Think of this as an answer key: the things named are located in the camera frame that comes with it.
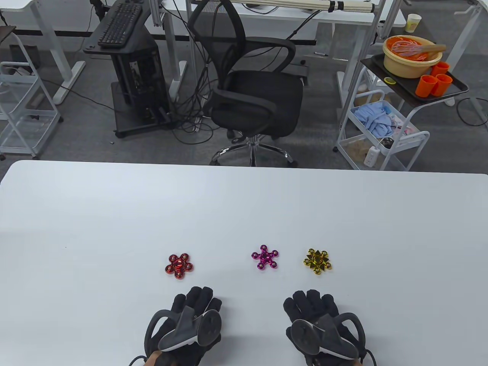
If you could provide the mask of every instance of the chair base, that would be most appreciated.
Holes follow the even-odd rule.
[[[298,166],[297,162],[293,160],[293,158],[283,149],[279,147],[267,145],[265,143],[261,143],[261,140],[265,137],[265,135],[256,135],[251,138],[246,138],[245,141],[225,147],[215,153],[212,160],[210,161],[210,165],[220,165],[219,158],[231,151],[239,150],[247,148],[249,150],[249,166],[256,166],[256,151],[259,148],[263,148],[268,151],[274,151],[281,156],[283,156],[288,161],[288,166],[296,168]]]

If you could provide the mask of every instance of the blue cloth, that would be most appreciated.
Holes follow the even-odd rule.
[[[390,109],[383,106],[383,102],[365,104],[354,111],[359,122],[377,139],[393,135],[391,119],[387,116],[389,113],[391,113]]]

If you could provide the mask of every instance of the vr controller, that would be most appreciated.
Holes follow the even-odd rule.
[[[332,318],[326,314],[316,322],[310,323],[303,319],[295,320],[291,325],[291,339],[295,346],[304,354],[318,355],[320,352],[330,354],[344,360],[359,357],[358,349],[348,340],[342,338],[337,326],[351,320],[358,331],[359,344],[366,344],[363,326],[353,313],[344,313]]]
[[[222,329],[222,319],[216,310],[209,310],[200,316],[195,316],[195,309],[185,306],[181,313],[170,310],[159,310],[152,317],[147,327],[144,338],[146,354],[154,328],[161,318],[168,318],[176,323],[176,328],[165,334],[158,343],[158,349],[169,352],[175,349],[191,345],[195,342],[202,347],[214,342]]]

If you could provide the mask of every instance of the whisk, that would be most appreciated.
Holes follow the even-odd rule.
[[[414,56],[421,53],[443,52],[446,49],[445,44],[421,45],[414,41],[397,41],[391,46],[391,51],[402,57]]]

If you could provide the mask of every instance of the hand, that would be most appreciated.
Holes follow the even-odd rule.
[[[211,309],[219,311],[222,306],[222,301],[213,298],[213,291],[209,287],[193,287],[186,296],[183,294],[176,295],[171,311],[181,313],[185,306],[193,308],[195,310],[195,317],[198,317],[205,311]],[[151,358],[150,356],[154,354],[153,352],[160,353],[156,358],[155,366],[172,366],[175,362],[178,366],[198,366],[203,355],[221,340],[221,336],[219,335],[218,338],[207,347],[202,347],[195,342],[170,352],[160,352],[158,350],[159,341],[164,335],[175,328],[176,323],[174,320],[166,319],[156,334],[144,345],[146,356],[149,357],[149,359]]]
[[[309,290],[306,295],[303,291],[295,292],[293,298],[289,297],[285,300],[283,308],[292,322],[297,319],[303,319],[310,323],[314,323],[326,314],[329,314],[331,317],[339,315],[339,310],[337,309],[332,295],[327,294],[321,298],[320,293],[317,290]],[[360,359],[363,359],[366,356],[365,345],[360,344],[345,325],[339,324],[337,330],[342,338],[351,342],[358,349],[359,357]],[[288,327],[286,329],[286,336],[293,342],[290,331],[291,327]],[[315,357],[305,355],[305,360],[307,361],[307,365],[314,364],[315,366],[339,366],[352,365],[354,363],[354,360],[343,360],[325,353],[319,353]]]

